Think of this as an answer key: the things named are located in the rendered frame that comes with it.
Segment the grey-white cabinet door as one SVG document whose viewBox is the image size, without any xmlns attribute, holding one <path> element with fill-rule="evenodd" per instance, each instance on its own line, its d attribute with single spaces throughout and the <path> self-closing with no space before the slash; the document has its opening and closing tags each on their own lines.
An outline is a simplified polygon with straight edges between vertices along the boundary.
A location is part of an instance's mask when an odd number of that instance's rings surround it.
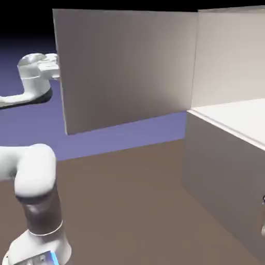
<svg viewBox="0 0 265 265">
<path fill-rule="evenodd" d="M 261 235 L 265 150 L 189 113 L 182 182 L 190 194 L 265 265 L 265 237 Z"/>
<path fill-rule="evenodd" d="M 65 131 L 188 110 L 195 12 L 54 9 Z"/>
</svg>

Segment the grey-white cabinet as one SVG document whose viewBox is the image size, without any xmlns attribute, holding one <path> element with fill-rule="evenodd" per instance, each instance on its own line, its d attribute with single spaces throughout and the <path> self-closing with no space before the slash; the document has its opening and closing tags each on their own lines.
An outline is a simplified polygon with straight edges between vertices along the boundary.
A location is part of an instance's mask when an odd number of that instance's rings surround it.
<svg viewBox="0 0 265 265">
<path fill-rule="evenodd" d="M 198 12 L 189 113 L 265 150 L 265 0 Z"/>
</svg>

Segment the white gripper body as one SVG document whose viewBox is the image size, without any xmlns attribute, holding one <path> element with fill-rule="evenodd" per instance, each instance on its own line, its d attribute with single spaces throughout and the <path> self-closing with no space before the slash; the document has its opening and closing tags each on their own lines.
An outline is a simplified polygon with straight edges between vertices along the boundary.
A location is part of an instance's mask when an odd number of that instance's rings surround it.
<svg viewBox="0 0 265 265">
<path fill-rule="evenodd" d="M 46 61 L 38 64 L 40 75 L 45 79 L 59 79 L 60 67 L 55 61 Z"/>
</svg>

